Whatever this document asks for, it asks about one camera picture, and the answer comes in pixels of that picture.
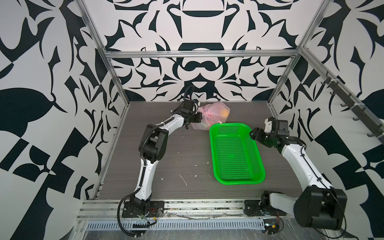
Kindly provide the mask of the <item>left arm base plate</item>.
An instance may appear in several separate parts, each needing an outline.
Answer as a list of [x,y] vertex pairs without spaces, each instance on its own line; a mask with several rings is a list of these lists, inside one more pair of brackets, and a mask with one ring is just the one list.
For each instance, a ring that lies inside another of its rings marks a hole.
[[145,216],[147,218],[161,217],[164,214],[164,201],[150,201],[131,203],[125,202],[123,207],[123,218],[136,218]]

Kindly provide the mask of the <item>pink plastic bag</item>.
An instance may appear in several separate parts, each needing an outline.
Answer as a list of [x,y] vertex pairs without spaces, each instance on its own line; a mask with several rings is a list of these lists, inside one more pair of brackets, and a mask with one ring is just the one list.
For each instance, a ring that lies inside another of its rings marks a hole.
[[209,131],[215,124],[226,123],[230,114],[230,108],[224,103],[213,103],[199,107],[198,113],[202,114],[200,123],[191,123],[194,130]]

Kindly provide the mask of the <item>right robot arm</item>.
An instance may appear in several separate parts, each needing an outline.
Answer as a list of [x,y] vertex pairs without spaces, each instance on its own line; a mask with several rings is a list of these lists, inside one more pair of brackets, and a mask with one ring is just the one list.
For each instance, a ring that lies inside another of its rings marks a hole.
[[302,188],[302,193],[297,198],[280,192],[264,191],[259,202],[263,215],[282,211],[294,216],[297,223],[304,228],[317,231],[346,230],[347,195],[343,190],[334,188],[320,174],[307,155],[303,141],[289,134],[279,135],[278,131],[267,133],[261,128],[252,130],[250,137],[266,147],[277,149],[290,164]]

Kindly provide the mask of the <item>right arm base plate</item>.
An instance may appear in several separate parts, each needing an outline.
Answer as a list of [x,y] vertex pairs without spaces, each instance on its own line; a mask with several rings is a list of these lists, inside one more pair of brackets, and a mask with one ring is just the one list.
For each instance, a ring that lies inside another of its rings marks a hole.
[[245,200],[244,204],[244,213],[248,217],[277,217],[277,216],[286,216],[287,214],[278,209],[263,207],[261,200]]

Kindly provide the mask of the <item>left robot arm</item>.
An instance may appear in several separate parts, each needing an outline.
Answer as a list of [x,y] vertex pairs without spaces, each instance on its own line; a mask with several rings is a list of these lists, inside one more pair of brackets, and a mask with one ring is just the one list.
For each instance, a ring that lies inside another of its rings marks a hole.
[[146,127],[139,146],[141,168],[134,193],[128,197],[129,204],[134,212],[146,214],[148,212],[152,184],[158,163],[164,157],[169,136],[181,127],[191,123],[200,123],[202,113],[189,112],[172,114],[168,119]]

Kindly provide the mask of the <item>green plastic perforated basket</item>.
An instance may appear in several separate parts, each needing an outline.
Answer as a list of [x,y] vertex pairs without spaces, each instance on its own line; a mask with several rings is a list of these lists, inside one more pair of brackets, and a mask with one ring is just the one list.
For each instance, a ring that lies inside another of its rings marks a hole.
[[214,176],[223,185],[257,185],[266,171],[251,128],[243,123],[215,124],[210,128]]

